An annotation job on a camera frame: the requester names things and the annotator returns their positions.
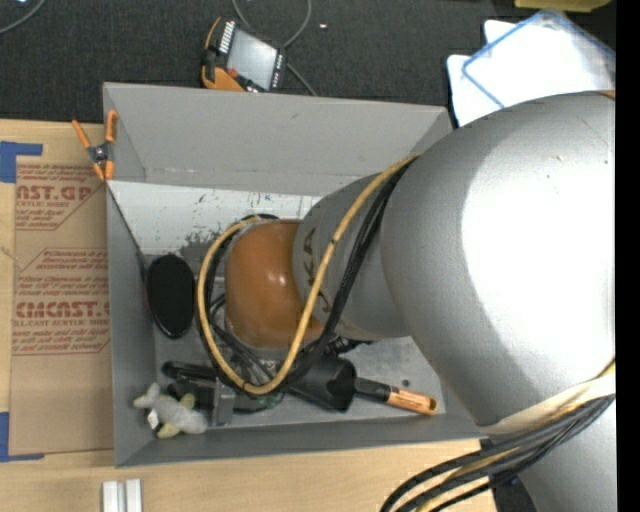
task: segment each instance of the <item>wooden surface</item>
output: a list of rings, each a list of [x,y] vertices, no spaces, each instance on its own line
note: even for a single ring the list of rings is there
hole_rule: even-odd
[[[0,184],[0,411],[9,403],[14,188]],[[0,464],[0,510],[99,511],[102,482],[140,478],[145,512],[375,512],[413,474],[478,446],[469,440],[131,469],[115,469],[112,451],[47,455]],[[485,492],[448,510],[496,509]]]

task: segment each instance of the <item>clamp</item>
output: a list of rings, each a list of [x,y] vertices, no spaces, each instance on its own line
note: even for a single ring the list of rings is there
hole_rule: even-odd
[[[87,150],[89,154],[89,158],[93,162],[93,170],[100,178],[100,181],[111,180],[113,179],[115,165],[113,163],[112,150],[113,145],[116,142],[117,138],[117,125],[120,117],[115,110],[110,110],[107,114],[107,122],[105,126],[105,141],[104,143],[93,146],[89,141],[89,137],[87,133],[84,131],[84,128],[80,126],[80,123],[75,119],[71,121],[71,124],[76,130],[78,138],[82,143],[84,149]]]

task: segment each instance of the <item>black carpet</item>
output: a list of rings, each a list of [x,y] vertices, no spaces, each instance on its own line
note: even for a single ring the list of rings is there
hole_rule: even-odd
[[[38,0],[0,0],[0,117],[102,122],[105,81],[200,87],[206,34],[231,0],[48,0],[8,33]],[[306,14],[305,0],[239,0],[261,34],[280,41]],[[445,68],[452,54],[484,44],[487,19],[517,22],[535,11],[508,0],[313,0],[290,62],[321,96],[449,107]],[[615,0],[569,15],[615,50]],[[292,75],[283,94],[307,94]],[[499,489],[502,512],[533,511],[517,481]]]

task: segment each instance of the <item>wire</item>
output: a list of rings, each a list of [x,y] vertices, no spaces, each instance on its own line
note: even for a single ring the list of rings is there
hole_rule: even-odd
[[[272,379],[273,374],[267,369],[267,367],[260,361],[260,359],[247,347],[242,345],[229,331],[222,328],[215,322],[217,312],[225,304],[225,294],[221,294],[212,303],[209,309],[209,321],[211,322],[211,328],[214,330],[218,338],[220,338],[233,353],[245,364],[245,368],[249,371],[258,381],[264,383],[264,377]],[[256,368],[262,372],[262,375],[258,375]]]
[[[240,9],[240,6],[238,5],[238,0],[231,0],[231,3],[233,4],[233,9],[236,11],[236,15],[238,16],[238,18],[240,18],[240,21],[242,21],[242,23],[244,23],[248,29],[255,30],[252,27],[249,20],[247,19],[247,17],[244,15],[242,10]],[[283,45],[284,48],[288,48],[289,46],[291,46],[298,39],[298,37],[300,37],[300,35],[307,28],[307,25],[309,24],[310,19],[311,19],[311,0],[307,0],[307,15],[305,16],[305,19],[302,22],[302,25],[300,25],[300,28],[296,30],[295,33],[289,39],[287,39],[287,41],[284,43]],[[287,62],[287,69],[291,71],[293,76],[295,76],[303,85],[303,87],[307,91],[309,91],[309,94],[311,94],[311,96],[318,96],[318,93],[313,89],[313,87],[311,87],[309,82],[302,76],[302,74],[288,62]]]
[[[340,321],[342,312],[346,306],[349,293],[355,282],[358,271],[364,261],[374,236],[379,230],[386,204],[395,188],[396,184],[407,170],[411,161],[407,162],[401,169],[391,176],[381,187],[380,192],[376,196],[373,204],[367,211],[367,214],[360,226],[360,230],[356,236],[349,260],[346,265],[345,273],[338,287],[338,291],[333,299],[331,311],[320,338],[306,352],[302,352],[299,357],[299,364],[296,365],[294,371],[288,376],[286,384],[291,385],[300,380],[311,369],[311,367],[322,357],[329,343],[336,337],[335,328]]]
[[[231,3],[233,4],[233,9],[236,11],[236,15],[238,16],[238,18],[240,18],[240,21],[242,21],[242,23],[244,23],[248,29],[255,30],[251,25],[251,23],[249,22],[249,20],[247,19],[247,17],[244,15],[242,10],[240,9],[240,6],[238,5],[238,0],[231,0]],[[311,0],[307,0],[307,14],[304,18],[304,21],[302,22],[302,25],[300,25],[300,28],[298,28],[298,30],[296,30],[293,33],[293,35],[286,40],[286,42],[283,45],[284,48],[288,48],[293,43],[295,43],[298,37],[300,37],[300,35],[305,31],[305,29],[307,28],[307,25],[309,24],[309,20],[311,19],[311,11],[312,11]]]
[[[414,497],[398,508],[396,512],[409,512],[416,507],[421,507],[421,512],[426,510],[430,512],[443,510],[453,503],[457,503],[458,501],[462,501],[486,490],[488,487],[493,488],[503,485],[513,479],[518,473],[539,461],[555,447],[582,432],[591,425],[614,400],[615,395],[596,398],[587,404],[581,405],[579,409],[568,412],[559,419],[527,434],[423,471],[396,489],[387,498],[381,510],[384,512],[390,511],[391,507],[399,501],[404,494],[411,491],[417,485],[435,476],[444,474],[464,462],[477,463],[491,459],[490,463],[486,465],[475,465],[472,467],[471,464],[467,464],[463,466],[450,475],[443,483]],[[444,492],[449,492],[461,485],[491,475],[495,475],[496,478],[490,481],[489,484],[482,484],[445,503],[434,503]]]
[[[313,285],[311,286],[311,290],[309,291],[309,296],[307,297],[307,301],[305,303],[305,307],[304,307],[304,309],[302,311],[302,316],[301,316],[300,321],[298,323],[298,327],[297,327],[296,333],[294,335],[294,339],[293,339],[293,341],[291,343],[291,346],[289,347],[289,351],[287,353],[287,356],[286,356],[282,366],[280,367],[280,369],[278,370],[278,372],[274,376],[274,378],[271,381],[269,381],[267,384],[260,385],[260,386],[255,386],[255,385],[251,384],[250,382],[246,382],[225,361],[224,357],[222,356],[222,354],[220,353],[220,350],[218,349],[218,347],[216,345],[216,342],[215,342],[215,339],[213,337],[213,334],[211,333],[211,328],[210,328],[209,319],[208,319],[208,316],[207,316],[207,308],[206,308],[206,303],[205,303],[205,283],[206,283],[207,271],[208,271],[209,265],[211,264],[211,261],[214,258],[218,248],[223,243],[225,243],[225,241],[229,237],[231,237],[232,235],[235,235],[240,230],[245,229],[248,225],[259,221],[260,218],[258,216],[250,217],[249,219],[246,219],[246,220],[243,220],[243,221],[240,221],[240,222],[237,222],[237,223],[233,224],[232,226],[227,228],[227,230],[224,233],[222,233],[222,235],[220,237],[218,237],[216,239],[216,241],[211,245],[211,247],[208,249],[208,251],[207,251],[207,253],[206,253],[205,257],[204,257],[204,261],[202,262],[202,267],[200,268],[200,275],[199,275],[199,279],[198,279],[198,286],[197,286],[197,293],[196,293],[198,316],[199,316],[200,323],[202,325],[202,332],[203,332],[203,334],[205,336],[206,342],[207,342],[207,344],[209,346],[209,349],[211,350],[211,353],[212,353],[213,357],[215,358],[216,362],[219,364],[220,369],[238,387],[240,387],[245,392],[250,393],[250,394],[263,395],[263,394],[267,394],[267,393],[270,393],[271,391],[275,390],[284,381],[284,379],[286,378],[287,374],[289,373],[289,370],[291,369],[291,367],[292,367],[292,365],[293,365],[293,363],[294,363],[294,361],[296,359],[296,356],[298,354],[298,350],[300,349],[300,346],[302,345],[302,339],[303,339],[304,334],[305,334],[305,332],[307,330],[307,326],[308,326],[310,318],[311,318],[313,307],[314,307],[315,302],[316,302],[316,300],[318,298],[318,294],[320,292],[320,287],[321,287],[322,282],[324,280],[324,276],[325,276],[325,274],[327,272],[327,268],[329,266],[329,263],[331,262],[331,259],[333,258],[333,254],[335,252],[336,245],[341,240],[342,236],[344,235],[345,231],[349,227],[349,225],[350,225],[351,221],[353,220],[353,218],[355,217],[355,215],[362,208],[362,206],[367,201],[367,199],[371,196],[371,194],[373,194],[373,192],[375,192],[375,190],[383,182],[385,182],[389,177],[393,176],[395,173],[397,173],[401,169],[403,169],[406,164],[408,164],[409,162],[413,161],[416,158],[416,156],[417,155],[411,155],[411,156],[409,156],[409,157],[407,157],[407,158],[395,163],[394,165],[392,165],[391,167],[389,167],[385,171],[383,171],[380,174],[378,174],[367,185],[367,187],[365,187],[365,189],[360,193],[360,195],[353,202],[353,204],[351,205],[349,210],[347,210],[347,212],[344,215],[344,217],[342,218],[340,224],[338,225],[338,227],[336,228],[335,232],[333,233],[333,237],[330,240],[330,242],[328,243],[328,245],[326,247],[326,250],[324,252],[324,255],[322,257],[322,260],[321,260],[321,262],[320,262],[320,264],[318,266],[316,277],[315,277],[315,279],[313,281]]]
[[[313,89],[313,87],[311,87],[311,85],[309,85],[309,82],[307,82],[305,80],[305,78],[300,74],[300,72],[294,68],[291,64],[289,64],[287,62],[287,69],[289,71],[291,71],[291,73],[293,73],[293,76],[295,76],[298,80],[300,80],[300,83],[304,86],[304,88],[309,91],[309,93],[311,94],[311,96],[317,96],[318,93]]]
[[[285,48],[289,48],[289,46],[291,46],[293,43],[296,42],[296,39],[298,39],[298,37],[300,37],[300,34],[302,34],[307,28],[307,25],[309,24],[310,19],[311,19],[311,0],[307,0],[307,15],[305,16],[304,21],[302,22],[302,25],[300,25],[300,28],[296,30],[295,33],[289,39],[287,39],[287,41],[284,43]]]
[[[31,19],[33,16],[35,16],[35,14],[40,10],[40,8],[44,5],[46,1],[47,0],[40,0],[38,4],[33,9],[31,9],[27,14],[25,14],[22,18],[20,18],[17,21],[14,21],[13,23],[10,23],[6,27],[0,28],[0,36],[3,34],[6,34],[10,30],[18,28],[20,25],[22,25],[23,23]]]

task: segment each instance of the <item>gray cylinder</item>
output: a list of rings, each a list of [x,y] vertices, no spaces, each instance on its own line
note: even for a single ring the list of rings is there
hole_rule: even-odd
[[[296,285],[305,300],[335,229],[372,179],[373,177],[362,178],[323,198],[309,211],[298,229],[293,245],[292,265]],[[365,203],[336,246],[313,310],[314,316],[322,323],[325,323],[329,316],[358,230],[374,197],[375,193]],[[342,336],[355,340],[379,340],[409,334],[391,298],[382,271],[378,246],[379,236],[376,236],[366,253],[336,328],[336,332]]]
[[[411,335],[479,425],[596,376],[615,357],[615,102],[546,98],[418,158],[380,247]],[[539,512],[617,510],[615,404],[522,475]]]

